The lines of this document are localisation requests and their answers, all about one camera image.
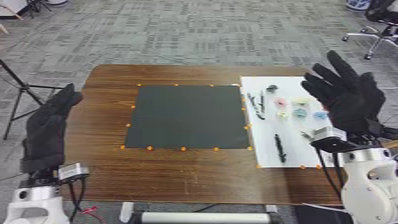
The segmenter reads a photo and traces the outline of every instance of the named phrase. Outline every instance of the black mat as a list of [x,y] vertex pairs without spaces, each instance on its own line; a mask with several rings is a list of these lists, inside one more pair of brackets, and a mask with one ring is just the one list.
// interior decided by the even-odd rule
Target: black mat
[[126,148],[249,147],[240,88],[144,86],[128,128]]

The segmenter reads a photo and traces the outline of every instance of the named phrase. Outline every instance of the metal stand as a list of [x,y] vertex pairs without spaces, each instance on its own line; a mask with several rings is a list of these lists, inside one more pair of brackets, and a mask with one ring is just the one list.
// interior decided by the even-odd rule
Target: metal stand
[[46,3],[43,3],[43,0],[27,0],[27,5],[30,8],[30,18],[34,19],[34,12],[41,12],[41,6],[45,6],[46,10],[52,12],[52,9],[48,8]]
[[11,116],[9,116],[9,123],[7,123],[7,127],[5,127],[5,133],[4,133],[4,140],[7,140],[7,137],[9,137],[9,130],[11,130],[11,125],[13,125],[13,122],[23,118],[27,115],[30,115],[34,111],[27,112],[25,114],[21,114],[20,116],[16,116],[16,110],[18,110],[18,106],[20,106],[20,101],[21,101],[21,95],[23,93],[29,94],[29,96],[32,97],[36,103],[39,104],[39,106],[45,104],[45,100],[41,99],[41,97],[37,96],[37,94],[34,93],[34,91],[30,90],[30,87],[32,88],[41,88],[41,89],[52,89],[52,93],[50,93],[50,96],[55,92],[55,89],[62,89],[62,87],[53,87],[53,86],[39,86],[39,85],[29,85],[21,79],[18,78],[16,76],[16,73],[13,72],[7,64],[4,63],[4,61],[0,60],[0,65],[4,67],[4,70],[7,71],[20,87],[18,87],[18,96],[16,96],[16,101],[14,101],[14,107],[13,107],[13,112],[11,112]]

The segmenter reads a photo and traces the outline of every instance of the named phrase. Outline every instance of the white sheet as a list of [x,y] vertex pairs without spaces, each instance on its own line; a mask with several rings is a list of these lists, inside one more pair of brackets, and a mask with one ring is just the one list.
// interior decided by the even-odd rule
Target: white sheet
[[[329,118],[325,120],[315,118],[315,112],[324,111],[322,104],[308,94],[300,86],[302,77],[242,77],[242,94],[245,96],[245,107],[249,114],[252,146],[256,149],[258,165],[261,167],[316,167],[320,165],[315,148],[309,145],[309,140],[302,137],[300,131],[313,134],[313,130],[331,126]],[[267,92],[267,87],[277,85],[276,93]],[[254,107],[247,98],[247,93],[256,96],[260,103],[260,93],[265,92],[265,120],[256,116]],[[288,102],[286,107],[277,106],[276,99],[283,98]],[[300,106],[293,103],[297,98],[309,98],[309,103]],[[302,108],[308,111],[308,117],[297,118],[293,110]],[[286,118],[277,116],[277,113],[288,114]],[[279,151],[276,147],[276,134],[283,141],[286,153],[286,162],[281,162]],[[324,152],[327,166],[331,163],[331,155]]]

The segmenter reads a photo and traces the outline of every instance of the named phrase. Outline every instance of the black cable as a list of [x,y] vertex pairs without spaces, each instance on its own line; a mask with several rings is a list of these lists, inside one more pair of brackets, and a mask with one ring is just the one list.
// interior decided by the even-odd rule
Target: black cable
[[208,205],[204,208],[201,208],[199,210],[196,210],[194,212],[203,212],[206,209],[213,208],[219,204],[212,204]]
[[343,188],[345,178],[343,178],[343,170],[340,167],[340,154],[338,153],[332,153],[332,163],[334,163],[334,170],[336,170],[338,179],[340,179],[340,187]]
[[322,164],[322,167],[324,167],[324,173],[325,173],[325,176],[327,176],[327,181],[329,181],[329,183],[331,183],[332,190],[334,190],[334,192],[336,192],[338,198],[341,199],[340,189],[338,189],[338,187],[336,187],[336,184],[334,184],[334,181],[332,181],[329,172],[327,172],[327,165],[325,165],[325,161],[324,161],[324,158],[322,158],[322,154],[320,154],[320,149],[318,149],[318,148],[316,148],[316,154],[318,154],[318,158],[320,158],[320,164]]
[[11,177],[5,177],[4,179],[0,179],[0,182],[2,181],[5,181],[5,180],[9,180],[9,179],[13,179],[13,178],[16,178],[16,177],[20,177],[20,176],[23,176],[25,175],[25,173],[21,173],[21,174],[16,174],[14,176],[11,176]]
[[75,219],[75,216],[77,216],[77,212],[84,211],[82,208],[80,208],[80,203],[82,203],[82,200],[84,200],[84,193],[85,193],[85,178],[80,179],[80,182],[82,182],[82,189],[80,189],[78,199],[77,199],[77,194],[75,194],[73,182],[68,184],[69,192],[71,192],[71,202],[73,202],[73,205],[75,205],[75,209],[73,209],[73,213],[71,213],[71,217],[69,217],[69,222],[71,223],[73,223],[73,219]]

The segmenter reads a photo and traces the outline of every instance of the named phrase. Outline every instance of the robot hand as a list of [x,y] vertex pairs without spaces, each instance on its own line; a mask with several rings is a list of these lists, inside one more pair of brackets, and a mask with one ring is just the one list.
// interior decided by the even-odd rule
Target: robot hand
[[21,172],[32,173],[64,164],[66,119],[84,96],[69,84],[53,95],[27,121]]
[[329,110],[332,125],[347,132],[348,141],[341,134],[332,135],[325,128],[318,132],[322,138],[315,137],[311,145],[316,150],[343,153],[348,178],[341,189],[341,201],[356,223],[391,224],[398,221],[396,162],[377,138],[395,139],[398,130],[386,128],[379,123],[377,116],[386,97],[372,74],[356,73],[334,51],[327,53],[327,58],[338,74],[316,64],[313,70],[320,77],[306,74],[302,87]]
[[357,75],[352,66],[338,53],[327,53],[327,59],[338,74],[315,64],[315,75],[306,74],[302,87],[318,99],[331,113],[332,125],[350,134],[368,134],[368,120],[379,122],[377,115],[386,102],[386,97],[372,73]]

